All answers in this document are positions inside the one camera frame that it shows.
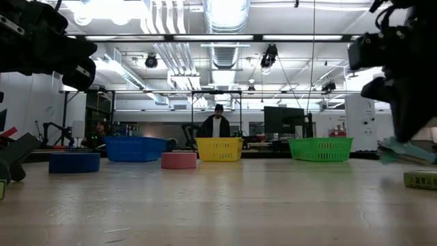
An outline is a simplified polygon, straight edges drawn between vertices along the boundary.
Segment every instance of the ceiling duct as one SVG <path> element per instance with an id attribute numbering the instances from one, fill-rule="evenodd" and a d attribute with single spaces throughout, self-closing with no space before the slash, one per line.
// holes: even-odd
<path id="1" fill-rule="evenodd" d="M 250 0 L 203 0 L 204 16 L 208 33 L 235 34 L 244 33 L 249 17 Z M 209 48 L 212 80 L 220 85 L 234 82 L 236 72 L 230 71 L 238 62 L 238 47 Z"/>

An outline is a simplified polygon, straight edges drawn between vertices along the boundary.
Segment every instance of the black jacket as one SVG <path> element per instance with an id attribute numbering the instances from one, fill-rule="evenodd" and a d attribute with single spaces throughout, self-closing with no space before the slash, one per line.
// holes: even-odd
<path id="1" fill-rule="evenodd" d="M 212 129 L 213 129 L 213 118 L 214 115 L 208 117 L 208 119 L 203 122 L 201 126 L 201 134 L 197 133 L 198 137 L 212 137 Z M 231 137 L 231 127 L 229 126 L 229 121 L 226 120 L 223 116 L 221 117 L 220 122 L 220 137 Z"/>

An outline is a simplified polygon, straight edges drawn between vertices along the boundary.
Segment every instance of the laundry basket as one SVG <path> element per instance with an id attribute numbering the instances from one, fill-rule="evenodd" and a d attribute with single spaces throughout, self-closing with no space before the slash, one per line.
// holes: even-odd
<path id="1" fill-rule="evenodd" d="M 196 141 L 201 161 L 238 161 L 241 158 L 241 138 L 196 138 Z"/>
<path id="2" fill-rule="evenodd" d="M 110 161 L 155 161 L 167 148 L 167 140 L 154 137 L 105 137 L 104 142 Z"/>
<path id="3" fill-rule="evenodd" d="M 304 161 L 347 161 L 353 138 L 306 138 L 288 141 L 292 158 Z"/>

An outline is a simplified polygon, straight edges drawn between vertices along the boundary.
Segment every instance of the blue basket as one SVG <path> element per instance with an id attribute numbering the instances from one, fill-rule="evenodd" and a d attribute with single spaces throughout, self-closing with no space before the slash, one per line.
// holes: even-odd
<path id="1" fill-rule="evenodd" d="M 167 148 L 167 140 L 153 137 L 105 137 L 104 141 L 110 161 L 155 161 Z"/>

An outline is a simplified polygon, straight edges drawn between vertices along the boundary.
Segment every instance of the cap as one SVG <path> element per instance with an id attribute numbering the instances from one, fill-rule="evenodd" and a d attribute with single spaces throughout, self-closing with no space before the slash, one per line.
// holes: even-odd
<path id="1" fill-rule="evenodd" d="M 224 111 L 223 105 L 216 105 L 215 111 Z"/>

